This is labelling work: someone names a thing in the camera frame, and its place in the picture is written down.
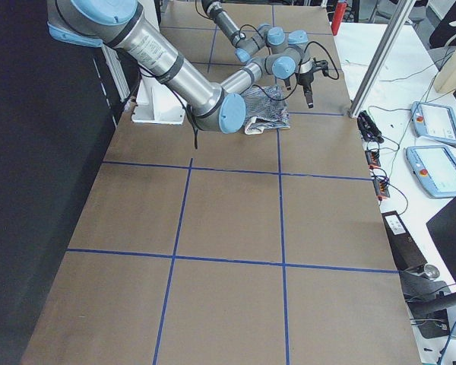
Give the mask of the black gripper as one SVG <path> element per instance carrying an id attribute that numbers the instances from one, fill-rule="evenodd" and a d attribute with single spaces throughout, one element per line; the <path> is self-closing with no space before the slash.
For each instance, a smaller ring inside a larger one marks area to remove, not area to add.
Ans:
<path id="1" fill-rule="evenodd" d="M 283 79 L 283 82 L 285 84 L 286 90 L 292 90 L 291 83 L 290 83 L 290 77 Z"/>
<path id="2" fill-rule="evenodd" d="M 324 77 L 329 76 L 327 60 L 316 60 L 315 58 L 303 63 L 297 76 L 297 83 L 302 86 L 304 97 L 308 107 L 314 106 L 312 82 L 315 79 L 315 73 L 321 71 Z"/>

